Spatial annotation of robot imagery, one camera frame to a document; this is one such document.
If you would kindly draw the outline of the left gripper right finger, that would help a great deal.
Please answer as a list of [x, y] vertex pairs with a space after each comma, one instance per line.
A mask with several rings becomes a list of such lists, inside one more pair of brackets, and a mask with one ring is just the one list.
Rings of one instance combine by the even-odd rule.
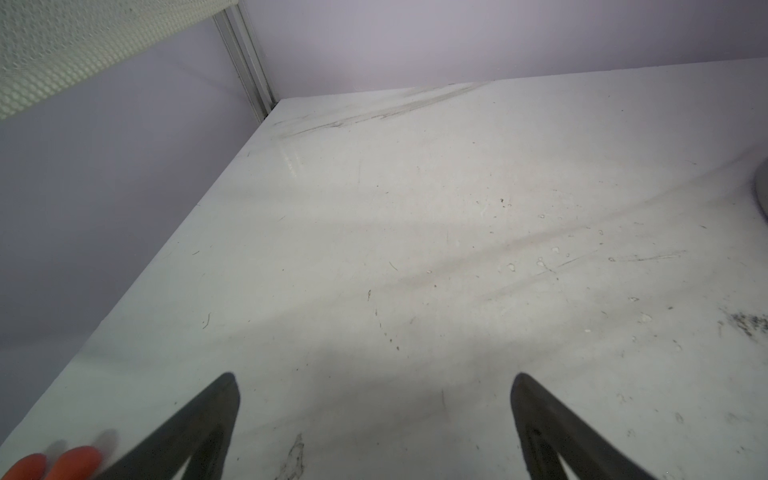
[[565, 479], [564, 465], [580, 479], [652, 477], [532, 376], [515, 377], [510, 405], [532, 479]]

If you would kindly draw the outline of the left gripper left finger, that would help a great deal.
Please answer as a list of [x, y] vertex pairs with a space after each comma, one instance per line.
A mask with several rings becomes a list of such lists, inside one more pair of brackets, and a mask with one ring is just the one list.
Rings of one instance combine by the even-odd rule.
[[224, 373], [99, 479], [220, 479], [238, 410], [235, 376]]

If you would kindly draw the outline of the grey bin with green liner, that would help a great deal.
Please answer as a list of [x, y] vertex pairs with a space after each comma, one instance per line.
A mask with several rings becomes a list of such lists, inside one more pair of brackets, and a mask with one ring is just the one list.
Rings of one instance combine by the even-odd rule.
[[768, 217], [768, 160], [764, 160], [754, 177], [756, 202], [765, 218]]

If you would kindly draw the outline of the orange work glove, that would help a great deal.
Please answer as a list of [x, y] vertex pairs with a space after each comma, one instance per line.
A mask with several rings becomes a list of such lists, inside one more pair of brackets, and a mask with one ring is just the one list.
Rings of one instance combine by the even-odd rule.
[[80, 446], [64, 452], [51, 466], [42, 453], [18, 460], [2, 480], [87, 480], [103, 461], [102, 453], [92, 446]]

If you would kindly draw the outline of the white two-tier mesh shelf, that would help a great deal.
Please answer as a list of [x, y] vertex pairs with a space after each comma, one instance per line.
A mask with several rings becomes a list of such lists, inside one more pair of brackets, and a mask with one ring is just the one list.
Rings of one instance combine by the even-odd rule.
[[234, 1], [3, 1], [1, 118], [234, 6]]

